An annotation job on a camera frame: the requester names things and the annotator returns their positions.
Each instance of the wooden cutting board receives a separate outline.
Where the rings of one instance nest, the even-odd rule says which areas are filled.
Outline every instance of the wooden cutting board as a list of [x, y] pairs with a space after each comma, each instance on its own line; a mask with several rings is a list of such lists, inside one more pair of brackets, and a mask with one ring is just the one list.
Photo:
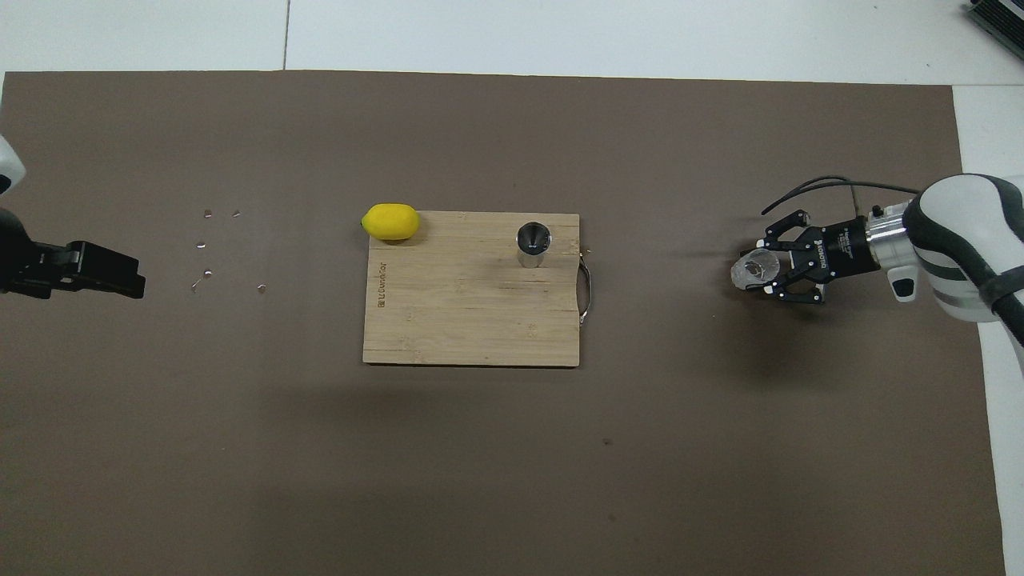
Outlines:
[[[552, 242], [539, 268], [516, 232]], [[362, 361], [370, 364], [579, 366], [580, 215], [420, 211], [409, 240], [370, 239]]]

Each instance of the white floor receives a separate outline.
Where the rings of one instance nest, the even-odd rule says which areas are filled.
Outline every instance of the white floor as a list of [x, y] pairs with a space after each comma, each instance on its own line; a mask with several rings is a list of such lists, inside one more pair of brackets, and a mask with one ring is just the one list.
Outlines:
[[[950, 84], [965, 170], [1024, 173], [1024, 61], [968, 20], [965, 4], [4, 0], [0, 71], [287, 68]], [[980, 335], [1007, 572], [1024, 575], [1024, 379], [1001, 328], [982, 326]]]

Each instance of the cable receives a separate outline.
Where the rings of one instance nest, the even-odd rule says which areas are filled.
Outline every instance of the cable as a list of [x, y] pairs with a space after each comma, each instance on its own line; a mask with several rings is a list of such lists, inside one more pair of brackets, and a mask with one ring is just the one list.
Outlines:
[[849, 180], [849, 179], [842, 179], [841, 181], [838, 181], [838, 182], [823, 182], [823, 183], [819, 183], [819, 184], [808, 186], [808, 184], [812, 184], [812, 183], [814, 183], [816, 181], [820, 181], [822, 179], [828, 179], [828, 178], [836, 178], [836, 179], [838, 179], [838, 178], [842, 178], [842, 176], [821, 176], [819, 178], [814, 178], [813, 180], [808, 180], [807, 182], [805, 182], [803, 184], [800, 184], [799, 187], [791, 190], [788, 193], [786, 193], [784, 196], [782, 196], [782, 198], [779, 198], [775, 202], [772, 202], [771, 204], [769, 204], [767, 208], [765, 208], [764, 210], [761, 211], [761, 215], [763, 216], [763, 215], [767, 214], [768, 212], [771, 212], [779, 204], [785, 202], [786, 200], [790, 200], [791, 198], [796, 198], [797, 196], [800, 196], [801, 194], [804, 194], [805, 192], [811, 192], [812, 190], [820, 190], [822, 188], [831, 188], [831, 187], [836, 187], [836, 186], [849, 186], [849, 187], [862, 186], [862, 187], [866, 187], [866, 188], [878, 188], [878, 189], [882, 189], [882, 190], [894, 190], [896, 192], [905, 192], [907, 194], [921, 194], [920, 190], [914, 190], [912, 188], [904, 188], [904, 187], [892, 186], [892, 184], [883, 184], [883, 183], [878, 183], [878, 182], [855, 181], [855, 180]]

